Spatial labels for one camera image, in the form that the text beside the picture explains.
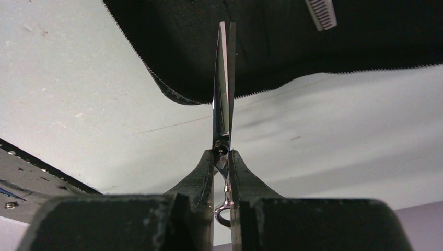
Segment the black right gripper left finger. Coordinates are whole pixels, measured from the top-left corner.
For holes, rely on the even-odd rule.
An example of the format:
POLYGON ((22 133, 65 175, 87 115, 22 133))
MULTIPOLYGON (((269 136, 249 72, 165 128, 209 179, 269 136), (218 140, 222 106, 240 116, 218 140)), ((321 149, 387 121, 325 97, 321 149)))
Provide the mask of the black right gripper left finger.
POLYGON ((211 150, 163 194, 58 197, 46 202, 19 250, 212 250, 211 150))

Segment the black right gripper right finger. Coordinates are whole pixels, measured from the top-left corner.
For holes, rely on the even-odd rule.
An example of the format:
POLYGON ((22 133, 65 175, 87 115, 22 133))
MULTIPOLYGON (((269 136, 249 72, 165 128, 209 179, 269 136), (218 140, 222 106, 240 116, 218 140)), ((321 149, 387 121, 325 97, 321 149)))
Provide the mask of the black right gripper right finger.
POLYGON ((376 199, 285 198, 231 151, 233 250, 412 250, 393 210, 376 199))

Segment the silver hair scissors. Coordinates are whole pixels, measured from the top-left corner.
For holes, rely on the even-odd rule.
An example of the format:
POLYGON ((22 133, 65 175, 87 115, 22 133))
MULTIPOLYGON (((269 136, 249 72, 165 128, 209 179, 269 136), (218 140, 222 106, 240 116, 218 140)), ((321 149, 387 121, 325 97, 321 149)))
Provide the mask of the silver hair scissors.
POLYGON ((213 139, 214 168, 225 182, 223 203, 214 209, 217 222, 230 228, 231 222, 223 218, 222 212, 231 209, 229 168, 231 158, 231 134, 235 99, 236 70, 236 24, 226 27, 219 23, 217 34, 216 61, 213 88, 213 139))

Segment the black zippered tool case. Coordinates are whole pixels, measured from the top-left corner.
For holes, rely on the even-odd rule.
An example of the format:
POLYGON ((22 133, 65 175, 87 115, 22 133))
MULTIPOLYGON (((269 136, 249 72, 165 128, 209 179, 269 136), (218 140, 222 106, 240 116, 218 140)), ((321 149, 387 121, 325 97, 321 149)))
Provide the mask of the black zippered tool case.
POLYGON ((182 105, 213 100, 219 24, 236 25, 235 96, 315 73, 442 63, 442 1, 333 1, 319 31, 305 1, 104 1, 162 93, 182 105))

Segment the silver thinning shears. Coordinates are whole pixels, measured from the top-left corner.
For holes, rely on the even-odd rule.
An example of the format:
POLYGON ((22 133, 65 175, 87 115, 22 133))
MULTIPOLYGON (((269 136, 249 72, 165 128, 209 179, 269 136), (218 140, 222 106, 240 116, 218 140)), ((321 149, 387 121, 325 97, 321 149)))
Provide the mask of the silver thinning shears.
POLYGON ((337 26, 337 19, 332 0, 305 0, 311 18, 319 32, 337 26))

